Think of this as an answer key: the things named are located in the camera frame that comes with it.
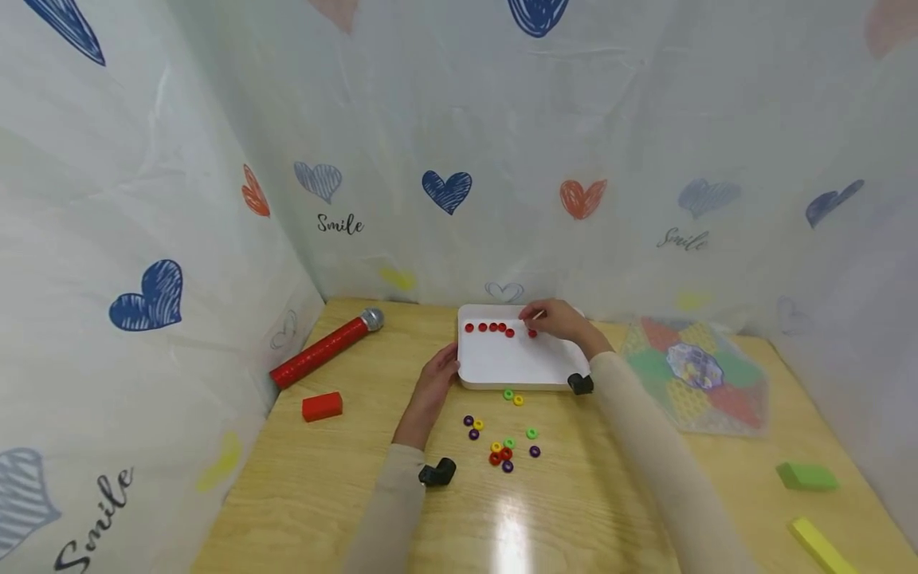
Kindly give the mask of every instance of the foam block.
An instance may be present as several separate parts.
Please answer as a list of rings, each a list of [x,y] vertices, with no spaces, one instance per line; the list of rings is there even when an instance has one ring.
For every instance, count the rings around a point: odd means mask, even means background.
[[[826,467],[786,462],[775,467],[775,470],[788,489],[827,491],[838,488],[838,480]]]
[[[341,402],[341,394],[338,391],[303,399],[303,418],[306,422],[336,417],[342,412],[344,412],[344,404]]]
[[[828,574],[857,574],[857,570],[845,560],[838,550],[826,540],[823,533],[806,518],[798,518],[788,525],[794,535],[810,556],[813,557]]]

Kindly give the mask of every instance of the black clip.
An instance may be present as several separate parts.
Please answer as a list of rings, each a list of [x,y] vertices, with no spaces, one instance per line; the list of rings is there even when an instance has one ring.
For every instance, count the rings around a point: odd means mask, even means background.
[[[436,468],[424,465],[418,474],[421,484],[429,487],[444,487],[453,479],[456,473],[456,464],[451,458],[441,458]]]
[[[589,375],[582,377],[579,373],[574,373],[567,378],[567,385],[575,395],[588,395],[593,392],[593,379]]]

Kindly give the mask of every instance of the white tray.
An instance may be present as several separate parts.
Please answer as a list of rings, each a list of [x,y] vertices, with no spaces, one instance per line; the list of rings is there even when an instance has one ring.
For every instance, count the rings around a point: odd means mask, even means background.
[[[517,319],[522,305],[463,305],[459,309],[459,378],[466,388],[562,390],[574,373],[586,376],[589,363],[579,347],[540,332],[530,338]],[[515,331],[480,332],[478,323],[506,323]],[[465,332],[472,323],[475,330]]]

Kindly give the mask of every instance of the colorful puzzle mat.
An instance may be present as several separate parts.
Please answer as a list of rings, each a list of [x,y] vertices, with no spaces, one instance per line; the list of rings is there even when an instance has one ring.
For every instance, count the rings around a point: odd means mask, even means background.
[[[766,431],[765,372],[709,324],[642,317],[628,329],[621,355],[680,431]]]

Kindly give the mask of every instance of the hand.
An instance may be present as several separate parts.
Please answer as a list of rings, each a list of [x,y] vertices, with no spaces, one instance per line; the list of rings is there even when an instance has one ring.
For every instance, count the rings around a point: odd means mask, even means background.
[[[453,376],[459,371],[458,343],[449,343],[420,370],[411,401],[402,414],[392,442],[424,450],[427,439],[446,402]]]
[[[543,311],[542,315],[534,319],[533,317],[540,311]],[[599,353],[612,350],[606,336],[571,307],[567,301],[561,299],[533,301],[520,311],[520,319],[529,329],[547,332],[558,339],[574,342],[583,351],[587,360]]]

